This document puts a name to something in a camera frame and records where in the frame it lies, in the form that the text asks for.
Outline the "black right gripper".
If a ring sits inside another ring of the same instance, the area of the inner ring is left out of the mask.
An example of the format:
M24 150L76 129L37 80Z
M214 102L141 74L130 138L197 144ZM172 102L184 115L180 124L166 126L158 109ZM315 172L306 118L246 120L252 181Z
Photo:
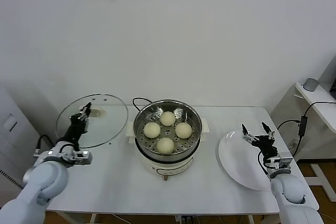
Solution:
M243 139L248 143L252 143L252 146L260 149L261 153L263 154L263 160L268 160L278 155L278 149L273 146L275 142L275 132L272 131L266 123L262 122L262 126L266 132L266 135L254 136L247 131L244 124L242 124L241 126Z

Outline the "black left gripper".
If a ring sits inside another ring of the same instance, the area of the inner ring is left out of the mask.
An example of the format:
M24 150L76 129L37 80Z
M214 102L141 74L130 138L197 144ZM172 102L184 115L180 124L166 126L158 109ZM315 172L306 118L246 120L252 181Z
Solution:
M91 113L91 102L88 102L85 106L79 108L79 111L70 118L70 126L66 133L61 137L62 141L79 145L79 139L85 133L87 133L88 119Z

